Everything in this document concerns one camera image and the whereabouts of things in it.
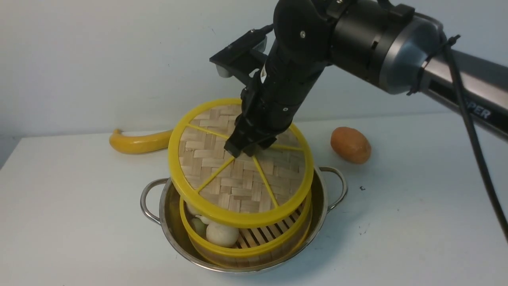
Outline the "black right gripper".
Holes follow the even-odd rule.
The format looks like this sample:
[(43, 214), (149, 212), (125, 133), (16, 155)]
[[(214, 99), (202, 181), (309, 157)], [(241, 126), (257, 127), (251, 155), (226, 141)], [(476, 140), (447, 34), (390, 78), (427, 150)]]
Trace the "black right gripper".
[(274, 42), (247, 95), (224, 149), (234, 158), (268, 149), (291, 125), (294, 115), (321, 76), (325, 62), (297, 63)]

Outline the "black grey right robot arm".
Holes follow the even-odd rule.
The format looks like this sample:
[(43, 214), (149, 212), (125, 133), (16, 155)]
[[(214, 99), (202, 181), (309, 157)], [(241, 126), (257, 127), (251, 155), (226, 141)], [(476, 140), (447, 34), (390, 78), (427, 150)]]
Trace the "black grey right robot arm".
[(242, 112), (225, 143), (234, 157), (269, 148), (310, 89), (336, 66), (389, 94), (423, 93), (473, 124), (507, 138), (507, 67), (453, 49), (439, 21), (388, 0), (280, 0), (262, 67), (241, 95)]

